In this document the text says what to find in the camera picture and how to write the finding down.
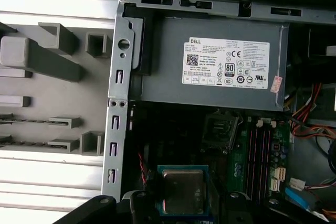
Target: connector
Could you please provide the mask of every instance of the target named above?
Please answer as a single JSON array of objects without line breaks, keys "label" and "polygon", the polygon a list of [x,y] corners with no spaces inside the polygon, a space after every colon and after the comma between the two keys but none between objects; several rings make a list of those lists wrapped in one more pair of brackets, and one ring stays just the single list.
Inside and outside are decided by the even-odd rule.
[{"label": "connector", "polygon": [[280,180],[280,181],[285,181],[286,178],[286,168],[283,167],[278,167],[274,171],[274,178]]},{"label": "connector", "polygon": [[277,179],[272,178],[271,179],[271,186],[270,186],[271,191],[280,191],[280,181]]}]

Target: barcode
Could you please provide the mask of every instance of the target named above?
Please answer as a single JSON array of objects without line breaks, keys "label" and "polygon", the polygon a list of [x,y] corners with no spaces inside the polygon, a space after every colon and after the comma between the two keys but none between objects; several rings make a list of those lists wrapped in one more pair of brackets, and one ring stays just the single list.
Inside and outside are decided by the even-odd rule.
[{"label": "barcode", "polygon": [[198,66],[198,55],[187,55],[187,65]]}]

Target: metal chassis frame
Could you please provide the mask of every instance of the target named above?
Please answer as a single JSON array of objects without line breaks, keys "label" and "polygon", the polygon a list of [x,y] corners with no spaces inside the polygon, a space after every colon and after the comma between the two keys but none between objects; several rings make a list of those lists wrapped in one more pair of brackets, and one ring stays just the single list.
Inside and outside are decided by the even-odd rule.
[{"label": "metal chassis frame", "polygon": [[[124,141],[129,128],[129,86],[131,80],[131,70],[134,59],[139,57],[139,36],[142,33],[142,20],[139,18],[123,17],[125,3],[136,3],[137,7],[158,8],[166,10],[179,10],[189,12],[207,13],[216,16],[229,18],[240,18],[248,20],[264,20],[269,22],[294,22],[320,25],[336,25],[336,11],[326,9],[313,9],[304,6],[279,6],[280,8],[301,9],[301,16],[284,16],[271,13],[272,7],[277,5],[264,3],[251,3],[251,17],[238,17],[238,1],[211,1],[212,9],[196,9],[193,6],[183,7],[179,5],[180,0],[173,0],[171,6],[143,4],[141,0],[119,0],[114,29],[114,39],[112,48],[111,72],[109,82],[109,103],[107,108],[106,141],[104,147],[104,164],[102,178],[102,194],[113,196],[117,202],[121,197],[121,178]],[[129,22],[134,21],[136,25],[129,28]],[[122,39],[129,41],[130,47],[122,50],[118,47],[118,42]]]}]

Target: ce mark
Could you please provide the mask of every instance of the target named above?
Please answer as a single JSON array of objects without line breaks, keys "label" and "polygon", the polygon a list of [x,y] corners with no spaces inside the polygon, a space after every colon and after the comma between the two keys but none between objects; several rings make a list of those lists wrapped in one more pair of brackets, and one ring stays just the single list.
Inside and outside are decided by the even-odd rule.
[{"label": "ce mark", "polygon": [[237,56],[238,58],[240,58],[241,51],[238,51],[236,55],[235,55],[235,53],[236,53],[236,51],[232,51],[231,56],[232,57],[236,57]]}]

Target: power supply label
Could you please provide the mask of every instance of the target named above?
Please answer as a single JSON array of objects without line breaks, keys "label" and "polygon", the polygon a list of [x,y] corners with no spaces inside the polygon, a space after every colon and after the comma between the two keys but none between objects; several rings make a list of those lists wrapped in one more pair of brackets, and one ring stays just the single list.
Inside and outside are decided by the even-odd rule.
[{"label": "power supply label", "polygon": [[184,44],[182,83],[268,88],[269,43],[190,38]]}]

